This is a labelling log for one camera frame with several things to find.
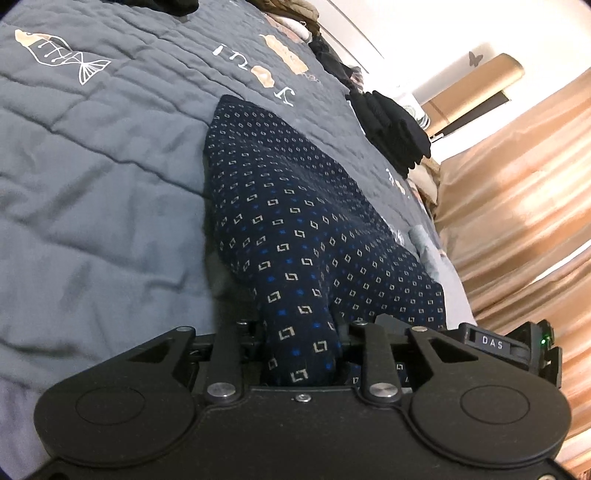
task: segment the pile of clothes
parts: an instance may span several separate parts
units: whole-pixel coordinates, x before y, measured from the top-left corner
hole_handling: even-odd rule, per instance
[[[423,157],[431,157],[431,141],[410,113],[379,92],[363,93],[361,69],[345,65],[321,35],[310,48],[324,69],[350,90],[348,100],[366,137],[404,179]]]
[[[349,67],[340,61],[339,56],[328,43],[317,35],[310,42],[310,49],[314,52],[325,71],[336,77],[349,90],[363,92],[363,75],[359,67]]]
[[[409,169],[431,157],[431,141],[417,121],[394,100],[379,92],[348,96],[365,136],[406,179]]]
[[[320,34],[318,17],[320,14],[314,5],[306,0],[248,0],[262,12],[272,15],[281,25],[293,30],[300,38],[303,33],[300,27],[305,27],[312,35]]]

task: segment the navy patterned sock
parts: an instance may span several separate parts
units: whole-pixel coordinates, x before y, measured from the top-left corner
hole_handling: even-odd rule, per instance
[[[396,244],[332,158],[273,113],[224,96],[208,132],[215,237],[266,332],[264,381],[328,385],[341,345],[329,312],[445,326],[443,289]]]

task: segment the fish drawing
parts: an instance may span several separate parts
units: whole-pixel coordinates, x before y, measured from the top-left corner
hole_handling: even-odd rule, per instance
[[[84,61],[84,54],[81,51],[72,50],[63,38],[55,35],[29,33],[16,29],[14,38],[31,52],[31,55],[41,65],[48,67],[68,64],[79,65],[78,80],[81,85],[84,85],[97,72],[101,72],[111,63],[110,60],[104,59]]]

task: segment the quilted bedspread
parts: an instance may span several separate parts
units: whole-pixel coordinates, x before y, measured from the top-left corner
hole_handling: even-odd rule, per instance
[[[22,0],[0,20],[0,383],[40,392],[172,327],[210,333],[253,314],[207,216],[203,147],[225,94],[339,162],[412,254],[413,226],[438,243],[345,93],[245,0],[202,0],[181,18]],[[0,396],[7,438],[32,432],[6,413],[18,395]],[[0,446],[12,476],[40,458],[31,442]]]

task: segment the light blue cloth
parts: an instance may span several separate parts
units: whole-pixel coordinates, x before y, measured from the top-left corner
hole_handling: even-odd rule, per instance
[[[454,330],[461,323],[476,325],[462,281],[449,258],[439,253],[422,225],[411,228],[408,236],[429,276],[443,287],[447,329]]]

